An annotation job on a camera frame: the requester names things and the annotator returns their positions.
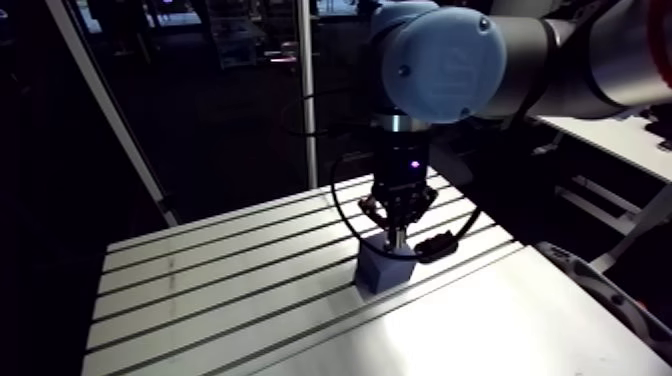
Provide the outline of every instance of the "aluminum table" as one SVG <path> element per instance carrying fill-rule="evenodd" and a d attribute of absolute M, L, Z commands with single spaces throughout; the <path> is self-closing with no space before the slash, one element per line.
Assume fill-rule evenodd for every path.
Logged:
<path fill-rule="evenodd" d="M 474 204 L 435 172 L 414 245 Z M 337 185 L 353 225 L 371 177 Z M 328 188 L 113 244 L 83 375 L 672 375 L 536 250 L 483 214 L 457 253 L 371 296 Z"/>

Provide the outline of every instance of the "black cable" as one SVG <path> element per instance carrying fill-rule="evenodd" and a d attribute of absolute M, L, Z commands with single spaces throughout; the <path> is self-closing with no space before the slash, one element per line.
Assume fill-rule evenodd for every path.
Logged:
<path fill-rule="evenodd" d="M 311 98 L 316 98 L 322 95 L 328 95 L 328 94 L 337 94 L 337 93 L 343 93 L 343 92 L 348 92 L 351 91 L 352 87 L 347 86 L 347 87 L 340 87 L 340 88 L 334 88 L 334 89 L 328 89 L 328 90 L 322 90 L 318 91 L 312 94 L 304 95 L 301 98 L 297 98 L 288 104 L 285 105 L 285 107 L 280 110 L 280 127 L 289 135 L 296 136 L 296 137 L 323 137 L 323 136 L 329 136 L 332 134 L 332 131 L 329 130 L 322 130 L 322 131 L 315 131 L 315 132 L 297 132 L 293 131 L 287 127 L 285 127 L 285 115 L 287 113 L 287 110 L 290 108 L 296 106 L 297 104 L 303 103 L 308 99 Z"/>
<path fill-rule="evenodd" d="M 352 233 L 352 236 L 355 237 L 355 239 L 359 240 L 360 243 L 364 244 L 366 248 L 368 248 L 371 252 L 381 256 L 385 257 L 388 259 L 392 260 L 397 260 L 397 261 L 417 261 L 421 257 L 420 255 L 397 255 L 394 253 L 390 252 L 385 252 L 382 249 L 377 248 L 373 244 L 369 243 L 366 239 L 362 238 L 362 236 L 355 230 L 354 227 L 352 227 L 352 224 L 348 220 L 348 218 L 345 216 L 345 213 L 343 213 L 343 209 L 341 208 L 341 203 L 338 201 L 338 197 L 336 196 L 336 171 L 338 170 L 338 166 L 341 164 L 343 161 L 343 156 L 339 157 L 333 165 L 331 165 L 331 171 L 329 173 L 329 187 L 331 190 L 331 198 L 334 201 L 334 206 L 336 207 L 336 211 L 338 212 L 338 215 L 341 217 L 341 221 L 345 224 L 345 226 L 350 230 L 350 233 Z M 449 246 L 446 246 L 446 248 L 452 247 L 455 244 L 457 244 L 463 237 L 466 235 L 467 232 L 471 229 L 471 227 L 474 225 L 478 217 L 481 215 L 481 210 L 480 209 L 475 209 L 473 212 L 471 212 L 471 215 L 469 216 L 469 219 L 467 222 L 460 228 L 460 230 L 455 234 L 453 238 L 453 243 L 451 243 Z"/>

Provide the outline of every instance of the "small cube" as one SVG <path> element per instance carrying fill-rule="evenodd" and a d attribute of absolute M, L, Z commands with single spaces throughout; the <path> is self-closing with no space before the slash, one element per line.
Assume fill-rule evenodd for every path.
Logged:
<path fill-rule="evenodd" d="M 365 240 L 378 249 L 384 249 L 385 238 L 385 233 L 379 233 Z M 402 248 L 396 249 L 395 253 L 398 255 L 414 255 L 413 250 L 406 244 Z M 407 282 L 411 279 L 414 268 L 415 261 L 391 260 L 374 253 L 364 244 L 360 244 L 355 283 L 360 287 L 365 287 L 372 294 L 378 294 Z"/>

